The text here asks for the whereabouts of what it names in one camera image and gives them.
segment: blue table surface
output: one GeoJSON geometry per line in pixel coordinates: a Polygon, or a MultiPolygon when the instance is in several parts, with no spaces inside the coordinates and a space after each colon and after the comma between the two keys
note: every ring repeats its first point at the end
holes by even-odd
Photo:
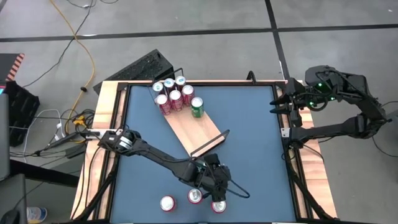
{"type": "MultiPolygon", "coordinates": [[[[292,222],[295,220],[285,162],[281,159],[277,116],[269,110],[274,99],[269,86],[198,86],[205,111],[227,140],[213,152],[226,164],[233,180],[250,198],[227,193],[227,209],[216,214],[211,197],[199,205],[187,200],[189,186],[171,171],[141,156],[122,157],[111,214],[111,223],[193,223],[193,222],[292,222]],[[160,200],[172,195],[177,209],[163,212],[160,200]]],[[[176,158],[188,157],[166,122],[147,87],[131,90],[126,124],[139,131],[150,145],[176,158]]],[[[239,192],[233,184],[231,190],[239,192]]]]}

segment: concrete floor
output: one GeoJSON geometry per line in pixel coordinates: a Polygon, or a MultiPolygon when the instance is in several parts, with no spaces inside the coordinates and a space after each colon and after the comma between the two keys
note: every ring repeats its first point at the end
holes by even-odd
{"type": "MultiPolygon", "coordinates": [[[[80,5],[90,3],[90,0],[71,1],[80,5]]],[[[66,0],[55,2],[72,26],[78,27],[86,10],[74,7],[66,0]]],[[[278,27],[398,23],[396,1],[271,0],[271,3],[278,27]]],[[[120,0],[110,5],[98,1],[80,34],[248,27],[271,27],[264,1],[120,0]]],[[[0,38],[59,35],[70,35],[70,31],[46,0],[8,0],[0,12],[0,38]]],[[[279,35],[290,76],[303,79],[308,67],[328,64],[344,72],[366,75],[371,93],[380,102],[398,99],[395,86],[398,29],[281,32],[279,35]]],[[[67,43],[1,42],[0,52],[25,53],[16,78],[20,85],[25,85],[54,64],[67,43]]],[[[98,83],[153,49],[159,49],[175,68],[183,67],[189,79],[243,79],[249,70],[261,79],[283,78],[270,32],[97,39],[84,40],[83,43],[96,63],[93,83],[98,83]]],[[[56,108],[64,111],[72,106],[79,88],[90,73],[88,56],[78,44],[72,43],[61,65],[28,89],[40,97],[42,106],[39,110],[56,108]]],[[[96,94],[88,92],[81,100],[78,111],[95,109],[96,100],[96,94]]],[[[387,112],[394,109],[398,109],[398,105],[386,108],[387,112]]],[[[327,109],[312,116],[315,125],[322,126],[340,123],[357,113],[358,109],[354,106],[331,103],[327,109]]],[[[27,150],[34,152],[43,148],[51,138],[56,123],[38,120],[29,136],[27,150]]],[[[398,154],[396,130],[391,125],[385,125],[375,138],[385,151],[398,154]]],[[[321,149],[336,210],[342,220],[396,223],[397,159],[381,154],[371,140],[335,138],[322,144],[321,149]]],[[[41,165],[48,160],[38,158],[28,162],[41,165]]],[[[46,196],[42,194],[36,198],[39,203],[39,199],[43,200],[46,196]]]]}

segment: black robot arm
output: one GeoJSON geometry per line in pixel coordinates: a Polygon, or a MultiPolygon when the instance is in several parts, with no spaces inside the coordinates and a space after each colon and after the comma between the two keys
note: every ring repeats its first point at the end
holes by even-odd
{"type": "Polygon", "coordinates": [[[369,92],[365,76],[343,73],[329,66],[316,66],[305,72],[303,86],[296,79],[290,78],[284,88],[284,94],[271,102],[282,105],[271,113],[289,114],[295,127],[284,129],[289,136],[289,144],[301,148],[310,139],[350,136],[366,139],[375,135],[387,122],[386,113],[381,104],[369,92]],[[321,111],[329,101],[345,100],[356,105],[361,113],[347,119],[344,123],[304,129],[299,110],[308,107],[312,111],[321,111]]]}
{"type": "Polygon", "coordinates": [[[176,159],[149,145],[136,131],[124,130],[121,134],[105,132],[98,143],[105,149],[124,156],[139,155],[150,159],[170,170],[179,181],[191,187],[202,188],[211,195],[214,202],[226,200],[225,194],[231,174],[227,166],[222,166],[217,154],[198,158],[176,159]]]}

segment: green soda can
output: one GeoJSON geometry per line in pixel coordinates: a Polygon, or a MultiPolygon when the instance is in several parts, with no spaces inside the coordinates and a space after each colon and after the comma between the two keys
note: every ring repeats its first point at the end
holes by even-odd
{"type": "Polygon", "coordinates": [[[201,118],[203,116],[205,109],[203,107],[203,100],[200,97],[195,97],[192,99],[191,110],[194,117],[201,118]]]}

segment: yellow cable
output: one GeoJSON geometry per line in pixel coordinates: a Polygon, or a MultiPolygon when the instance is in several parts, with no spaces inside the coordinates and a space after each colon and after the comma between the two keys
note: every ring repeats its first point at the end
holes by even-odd
{"type": "MultiPolygon", "coordinates": [[[[78,38],[77,38],[77,36],[76,36],[76,34],[75,34],[75,31],[73,30],[72,26],[70,25],[68,19],[63,15],[63,13],[62,13],[61,10],[57,7],[57,5],[54,3],[54,1],[53,1],[53,0],[50,0],[50,2],[51,2],[51,4],[54,6],[54,8],[59,12],[59,14],[62,16],[63,20],[65,20],[65,22],[68,24],[68,27],[69,27],[69,29],[72,31],[72,34],[73,34],[73,36],[74,36],[76,42],[78,42],[78,43],[84,48],[84,50],[87,52],[88,56],[90,57],[91,65],[92,65],[92,73],[91,73],[90,79],[89,79],[89,80],[86,82],[86,84],[84,85],[84,87],[87,88],[87,86],[90,84],[90,82],[91,82],[92,79],[94,78],[94,74],[95,74],[95,64],[94,64],[93,57],[91,56],[91,54],[90,54],[90,52],[87,50],[87,48],[78,40],[78,38]]],[[[77,106],[77,104],[78,104],[78,102],[79,102],[79,100],[80,100],[80,98],[81,98],[81,96],[82,96],[83,93],[84,93],[84,91],[83,91],[83,90],[80,90],[80,94],[79,94],[79,96],[77,97],[75,103],[73,104],[72,109],[70,110],[68,119],[70,119],[70,118],[72,117],[73,110],[76,108],[76,106],[77,106]]],[[[67,122],[66,125],[65,125],[65,126],[66,126],[66,130],[67,130],[67,134],[68,134],[68,132],[69,132],[69,125],[68,125],[68,124],[69,124],[69,122],[67,122]]],[[[85,140],[76,141],[76,142],[77,142],[77,143],[81,143],[81,142],[84,142],[84,141],[85,141],[85,140]]]]}

